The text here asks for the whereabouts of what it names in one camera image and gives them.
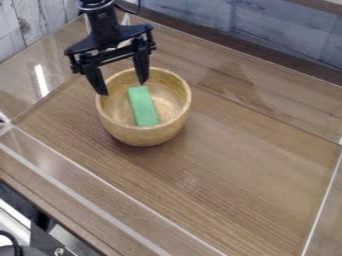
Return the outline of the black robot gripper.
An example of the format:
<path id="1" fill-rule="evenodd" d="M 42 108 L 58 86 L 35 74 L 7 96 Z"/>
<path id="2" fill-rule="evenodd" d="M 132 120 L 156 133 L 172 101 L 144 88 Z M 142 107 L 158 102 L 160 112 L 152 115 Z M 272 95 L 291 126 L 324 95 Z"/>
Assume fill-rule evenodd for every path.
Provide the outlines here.
<path id="1" fill-rule="evenodd" d="M 88 18 L 90 32 L 85 38 L 63 50 L 73 73 L 82 73 L 96 94 L 108 95 L 101 66 L 124 58 L 133 58 L 140 84 L 149 76 L 149 54 L 154 50 L 152 25 L 120 25 L 114 13 L 117 0 L 78 0 L 77 7 Z M 122 40 L 122 31 L 130 39 L 126 46 L 116 48 Z"/>

